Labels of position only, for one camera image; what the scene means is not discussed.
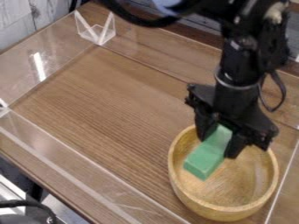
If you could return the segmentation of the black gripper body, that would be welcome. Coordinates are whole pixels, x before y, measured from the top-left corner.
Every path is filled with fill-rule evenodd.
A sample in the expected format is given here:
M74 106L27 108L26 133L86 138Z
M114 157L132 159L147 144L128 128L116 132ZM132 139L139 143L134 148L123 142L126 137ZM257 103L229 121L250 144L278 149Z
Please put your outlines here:
M259 79L254 85L235 86L217 78L217 84L203 85L190 83L186 104L194 109L205 107L218 115L218 124L234 133L247 137L247 146L255 145L266 151L278 135L278 127L263 113L259 105L261 84Z

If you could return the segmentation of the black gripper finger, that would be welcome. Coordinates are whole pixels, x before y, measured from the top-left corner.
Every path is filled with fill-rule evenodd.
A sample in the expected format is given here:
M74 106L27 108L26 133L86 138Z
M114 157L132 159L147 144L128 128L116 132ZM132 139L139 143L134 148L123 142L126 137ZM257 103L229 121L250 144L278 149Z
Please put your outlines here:
M234 133L233 138L229 141L229 145L225 152L225 157L235 159L239 153L249 145L249 138L242 133Z
M205 107L195 109L195 126L198 137L205 141L218 128L218 115Z

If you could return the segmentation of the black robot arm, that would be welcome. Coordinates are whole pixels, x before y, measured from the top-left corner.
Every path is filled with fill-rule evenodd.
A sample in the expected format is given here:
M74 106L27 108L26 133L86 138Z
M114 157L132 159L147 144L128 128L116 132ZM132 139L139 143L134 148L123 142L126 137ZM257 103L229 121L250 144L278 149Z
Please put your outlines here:
M191 83L186 103L194 108L201 140L218 125L233 131L226 158L237 158L250 145L266 150L278 135L266 112L279 107L267 104L262 87L270 77L286 92L277 69L290 54L289 5L290 0L179 0L170 7L178 15L197 13L221 23L223 50L215 84Z

